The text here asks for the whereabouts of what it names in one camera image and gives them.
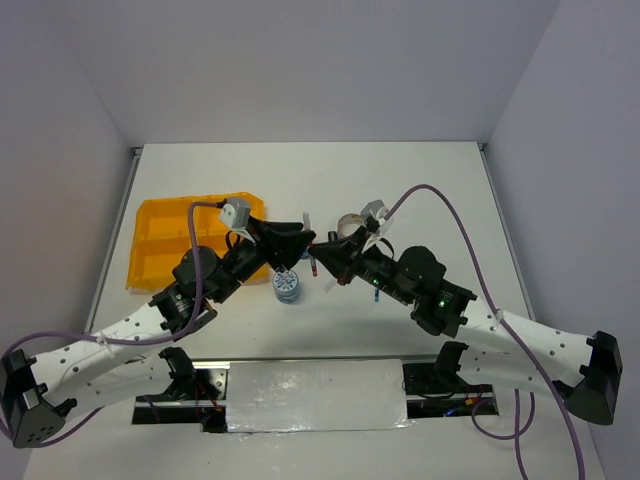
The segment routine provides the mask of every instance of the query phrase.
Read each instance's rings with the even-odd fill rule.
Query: white wall
[[[1,11],[4,351],[28,332],[84,326],[130,155],[44,6],[3,0]],[[28,454],[0,438],[3,480],[22,478]]]
[[[637,0],[564,0],[488,149],[539,319],[620,341],[616,421],[592,428],[609,480],[638,476],[639,25]]]
[[[486,140],[559,0],[46,0],[145,142]]]

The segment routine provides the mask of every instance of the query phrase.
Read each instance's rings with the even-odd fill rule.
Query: purple cable
[[[189,322],[187,322],[187,325],[185,325],[185,327],[168,336],[168,337],[163,337],[163,338],[155,338],[155,339],[148,339],[148,340],[122,340],[122,339],[118,339],[118,338],[105,338],[104,340],[107,343],[110,343],[112,345],[127,345],[127,346],[152,346],[152,345],[160,345],[162,343],[167,343],[167,342],[172,342],[172,341],[176,341],[179,340],[180,338],[184,337],[185,335],[187,335],[192,329],[193,329],[193,325],[196,323],[196,319],[198,318],[198,315],[200,313],[199,308],[197,308],[197,305],[200,305],[200,303],[202,302],[202,270],[201,270],[201,266],[200,266],[200,254],[198,251],[198,242],[197,242],[197,238],[196,238],[196,229],[195,229],[195,222],[194,222],[194,218],[193,218],[193,212],[195,210],[196,207],[213,207],[213,208],[220,208],[221,206],[221,202],[219,203],[213,203],[213,202],[193,202],[191,203],[191,205],[189,205],[189,212],[187,215],[187,223],[189,226],[189,237],[191,240],[191,251],[193,252],[193,263],[194,263],[194,269],[195,269],[195,276],[196,276],[196,296],[194,299],[194,309],[193,309],[193,313],[191,314],[191,318],[189,319]],[[42,338],[42,337],[57,337],[57,338],[66,338],[69,340],[82,340],[82,341],[86,341],[86,342],[95,342],[97,340],[97,337],[94,337],[93,335],[89,335],[89,334],[85,334],[85,333],[73,333],[73,332],[61,332],[61,331],[47,331],[47,332],[38,332],[38,333],[32,333],[30,335],[27,335],[25,337],[22,337],[21,339],[17,340],[16,342],[14,342],[8,349],[7,351],[4,353],[3,356],[8,355],[9,353],[13,352],[16,348],[18,348],[20,345],[22,345],[25,342],[28,342],[30,340],[34,340],[36,338]]]
[[[161,423],[162,420],[160,420],[160,412],[158,411],[158,408],[153,403],[153,400],[151,399],[151,395],[143,395],[142,398],[144,398],[144,400],[151,407],[151,411],[153,412],[153,416],[156,419],[156,423]]]
[[[526,431],[529,430],[529,427],[533,423],[533,417],[535,416],[535,413],[536,413],[536,396],[531,392],[529,392],[529,395],[530,395],[529,398],[531,399],[531,410],[529,411],[529,418],[527,419],[527,423],[525,423],[524,427],[522,427],[522,430],[520,430],[519,432],[520,435],[524,435],[524,433],[526,433]],[[487,437],[491,437],[495,440],[513,440],[515,438],[515,433],[512,433],[511,435],[498,435],[497,433],[492,433],[489,430],[486,430],[483,426],[481,426],[478,423],[478,418],[476,416],[478,409],[482,405],[485,405],[492,400],[493,400],[492,398],[485,398],[480,400],[473,406],[473,409],[471,410],[471,421],[473,422],[473,425],[478,430],[480,430],[480,433],[483,433]]]
[[[196,296],[193,302],[193,305],[194,305],[193,312],[191,313],[191,318],[189,318],[187,325],[185,325],[185,327],[182,330],[164,338],[137,340],[137,341],[121,340],[117,338],[106,338],[105,341],[107,343],[110,343],[112,345],[128,345],[128,346],[138,346],[138,347],[160,345],[162,343],[179,340],[180,338],[187,335],[193,329],[193,325],[195,324],[196,319],[198,318],[198,315],[200,313],[200,309],[198,308],[198,305],[202,303],[202,269],[200,266],[200,252],[198,250],[198,241],[196,237],[196,228],[195,228],[195,221],[193,218],[193,212],[196,209],[196,207],[221,208],[222,205],[223,205],[223,202],[218,202],[218,203],[192,202],[191,205],[189,205],[189,210],[187,213],[187,224],[189,227],[189,239],[191,240],[191,251],[193,252],[193,263],[194,263],[194,270],[195,270],[195,277],[196,277]],[[97,340],[97,337],[94,337],[93,335],[88,335],[85,333],[62,332],[57,330],[37,332],[37,333],[32,333],[30,335],[26,335],[21,339],[15,341],[13,344],[9,346],[9,348],[7,348],[7,350],[3,354],[3,357],[9,355],[11,352],[13,352],[16,348],[18,348],[23,343],[29,342],[31,340],[35,340],[36,338],[44,338],[44,337],[65,338],[68,340],[85,341],[85,342],[95,342]],[[89,420],[91,420],[100,410],[101,410],[100,408],[93,410],[80,423],[78,423],[78,425],[76,425],[74,428],[69,430],[69,432],[65,433],[63,436],[56,438],[55,440],[52,440],[50,442],[41,443],[39,447],[47,447],[49,445],[54,445],[64,440],[69,435],[78,431]],[[0,431],[4,434],[5,437],[11,439],[11,433],[9,432],[9,428],[6,425],[4,425],[2,421],[0,421]]]
[[[395,205],[391,207],[391,210],[389,210],[389,213],[385,215],[385,220],[388,220],[389,218],[391,218],[391,216],[394,213],[396,213],[398,208],[400,208],[400,206],[405,202],[405,200],[409,198],[409,196],[417,190],[429,190],[435,193],[438,197],[440,197],[440,200],[442,200],[445,203],[445,205],[453,215],[453,218],[455,219],[456,224],[460,229],[460,233],[462,233],[462,236],[464,237],[464,242],[467,245],[467,249],[469,250],[469,255],[471,256],[471,261],[473,262],[473,268],[475,269],[476,275],[478,277],[478,281],[480,282],[480,288],[482,289],[482,293],[484,294],[487,304],[489,305],[489,308],[491,309],[493,314],[497,315],[498,308],[493,302],[493,299],[491,298],[491,294],[489,293],[489,289],[487,288],[487,283],[485,282],[484,275],[482,274],[482,269],[480,268],[480,262],[478,262],[478,257],[476,256],[476,252],[473,249],[473,245],[471,244],[471,239],[469,238],[469,235],[467,234],[467,231],[464,228],[464,225],[462,224],[462,220],[460,219],[458,212],[456,212],[456,209],[453,207],[449,199],[440,190],[428,184],[420,184],[420,185],[416,185],[415,187],[411,187],[409,190],[405,192],[404,195],[402,195],[398,199]],[[511,328],[511,326],[504,320],[504,318],[500,320],[500,323],[504,326],[505,330],[509,333],[509,335],[513,337],[513,339],[520,346],[520,348],[524,350],[524,352],[527,354],[531,362],[535,365],[536,369],[540,372],[540,375],[542,376],[545,383],[547,384],[547,387],[549,387],[549,390],[551,391],[553,398],[558,404],[558,408],[560,409],[562,418],[565,424],[567,425],[567,430],[569,430],[569,436],[571,437],[571,443],[573,445],[573,450],[576,454],[576,462],[578,464],[578,478],[579,480],[585,480],[584,457],[582,455],[582,449],[580,448],[580,441],[578,440],[578,434],[576,432],[575,427],[573,426],[573,422],[571,421],[569,412],[564,406],[560,393],[558,393],[558,390],[556,389],[555,385],[551,381],[549,374],[546,372],[546,370],[544,369],[540,361],[536,358],[535,354],[531,351],[531,349],[527,346],[527,344],[520,338],[520,336],[516,333],[516,331],[513,328]],[[519,434],[518,432],[516,432],[514,439],[518,437],[519,437]],[[516,457],[520,455],[519,449],[520,449],[520,445],[519,445],[519,442],[517,442]]]
[[[73,428],[70,428],[67,432],[63,433],[59,437],[54,438],[53,440],[49,440],[48,442],[39,443],[38,445],[36,445],[33,448],[50,447],[51,445],[55,445],[56,443],[60,443],[63,440],[66,440],[71,435],[73,435],[78,430],[80,430],[82,427],[84,427],[89,422],[89,420],[91,420],[93,417],[95,417],[98,414],[98,412],[100,410],[102,410],[103,408],[104,407],[96,408],[93,412],[89,413],[86,417],[84,417],[82,420],[80,420],[77,425],[75,425]]]
[[[527,472],[524,469],[524,463],[522,462],[522,450],[520,449],[520,390],[515,389],[516,396],[516,414],[515,417],[515,427],[513,429],[513,443],[516,449],[516,462],[518,462],[518,470],[520,470],[520,475],[522,475],[523,480],[529,480],[527,476]]]

